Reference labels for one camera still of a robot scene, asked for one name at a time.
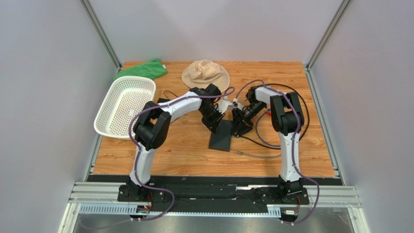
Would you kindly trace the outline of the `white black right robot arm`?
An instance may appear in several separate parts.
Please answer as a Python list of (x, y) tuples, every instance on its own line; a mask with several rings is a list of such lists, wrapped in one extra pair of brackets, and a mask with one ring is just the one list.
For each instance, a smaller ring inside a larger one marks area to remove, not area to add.
[(247, 93), (249, 105), (240, 107), (233, 101), (232, 134), (239, 137), (253, 128), (252, 119), (270, 107), (272, 127), (277, 132), (281, 152), (277, 197), (288, 203), (303, 192), (303, 176), (299, 168), (299, 139), (304, 117), (295, 92), (281, 92), (268, 85), (254, 86)]

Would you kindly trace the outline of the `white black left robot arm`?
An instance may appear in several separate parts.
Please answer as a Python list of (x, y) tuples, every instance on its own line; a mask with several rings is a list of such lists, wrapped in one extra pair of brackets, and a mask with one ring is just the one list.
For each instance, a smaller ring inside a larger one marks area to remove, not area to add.
[(170, 124), (187, 113), (199, 111), (202, 123), (211, 133), (216, 133), (225, 113), (219, 104), (226, 97), (217, 86), (209, 84), (207, 88), (192, 88), (161, 104), (147, 102), (129, 125), (128, 133), (136, 145), (136, 155), (129, 180), (119, 188), (118, 201), (148, 201), (153, 189), (148, 185), (151, 167), (157, 149), (167, 139)]

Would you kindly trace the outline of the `black Mercury network switch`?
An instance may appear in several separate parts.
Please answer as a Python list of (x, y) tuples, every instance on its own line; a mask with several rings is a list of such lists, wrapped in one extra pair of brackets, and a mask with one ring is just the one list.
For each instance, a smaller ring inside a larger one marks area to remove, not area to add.
[(232, 121), (222, 120), (215, 134), (210, 135), (208, 148), (210, 150), (219, 150), (230, 152), (232, 138)]

